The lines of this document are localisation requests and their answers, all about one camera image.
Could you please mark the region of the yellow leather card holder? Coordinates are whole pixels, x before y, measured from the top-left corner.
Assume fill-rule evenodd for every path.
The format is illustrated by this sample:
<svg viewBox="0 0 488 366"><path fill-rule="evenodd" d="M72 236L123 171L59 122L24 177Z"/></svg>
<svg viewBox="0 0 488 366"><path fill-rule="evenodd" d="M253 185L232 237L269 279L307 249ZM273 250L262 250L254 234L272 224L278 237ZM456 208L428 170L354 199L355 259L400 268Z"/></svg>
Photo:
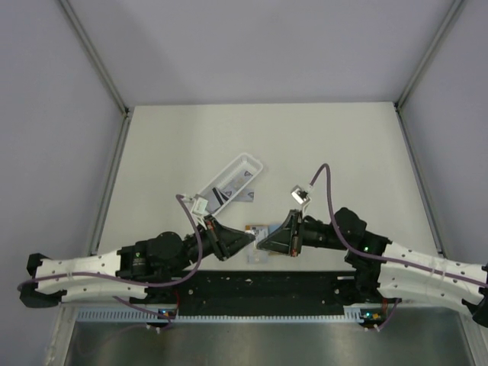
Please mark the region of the yellow leather card holder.
<svg viewBox="0 0 488 366"><path fill-rule="evenodd" d="M260 225L260 224L249 224L245 226L245 230L257 231L257 232L264 232L267 235L273 233L275 230L279 228L279 223L273 223L268 225Z"/></svg>

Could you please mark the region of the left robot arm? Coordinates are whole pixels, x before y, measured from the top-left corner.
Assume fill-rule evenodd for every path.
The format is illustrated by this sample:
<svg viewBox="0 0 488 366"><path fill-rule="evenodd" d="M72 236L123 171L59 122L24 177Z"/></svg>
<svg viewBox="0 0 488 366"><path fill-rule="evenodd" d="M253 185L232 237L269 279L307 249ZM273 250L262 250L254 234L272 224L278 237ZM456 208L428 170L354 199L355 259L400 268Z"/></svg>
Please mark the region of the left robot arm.
<svg viewBox="0 0 488 366"><path fill-rule="evenodd" d="M55 307L83 300L127 298L131 303L163 303L173 288L194 277L204 258L224 262L251 244L248 232L207 216L185 237L166 231L101 255L51 259L40 253L27 260L29 279L18 285L29 308Z"/></svg>

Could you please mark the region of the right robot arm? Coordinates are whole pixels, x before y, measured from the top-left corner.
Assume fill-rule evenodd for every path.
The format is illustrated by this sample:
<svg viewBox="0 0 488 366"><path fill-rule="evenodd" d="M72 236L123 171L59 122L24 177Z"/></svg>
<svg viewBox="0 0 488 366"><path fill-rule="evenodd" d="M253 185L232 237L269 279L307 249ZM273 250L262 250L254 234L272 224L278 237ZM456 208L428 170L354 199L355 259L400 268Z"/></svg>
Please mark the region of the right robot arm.
<svg viewBox="0 0 488 366"><path fill-rule="evenodd" d="M257 248L296 257L304 246L345 251L355 270L354 291L364 301L399 299L430 303L487 325L487 267L456 262L409 249L369 232L356 213L343 207L325 224L291 210Z"/></svg>

